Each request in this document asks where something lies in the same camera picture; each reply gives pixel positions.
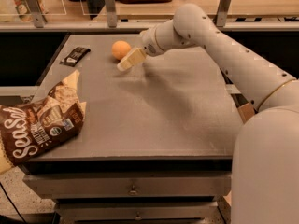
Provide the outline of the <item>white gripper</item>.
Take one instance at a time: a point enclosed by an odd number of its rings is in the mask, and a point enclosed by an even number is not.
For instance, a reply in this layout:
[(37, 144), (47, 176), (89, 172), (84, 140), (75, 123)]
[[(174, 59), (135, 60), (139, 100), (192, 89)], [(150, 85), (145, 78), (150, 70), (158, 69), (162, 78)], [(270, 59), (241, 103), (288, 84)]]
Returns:
[(137, 47), (131, 49), (117, 64), (117, 68), (120, 71), (126, 71), (135, 65), (143, 63), (147, 54), (152, 57), (164, 54), (164, 50), (158, 45), (155, 28), (142, 31), (140, 35), (143, 49)]

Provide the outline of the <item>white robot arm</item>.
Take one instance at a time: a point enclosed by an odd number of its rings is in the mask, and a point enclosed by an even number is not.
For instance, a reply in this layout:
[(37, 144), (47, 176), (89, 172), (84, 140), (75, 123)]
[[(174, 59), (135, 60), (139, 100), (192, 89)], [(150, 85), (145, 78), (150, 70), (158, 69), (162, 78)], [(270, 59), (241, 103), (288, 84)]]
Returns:
[(299, 81), (222, 33), (195, 4), (141, 34), (121, 71), (170, 49), (203, 48), (256, 115), (236, 138), (231, 224), (299, 224)]

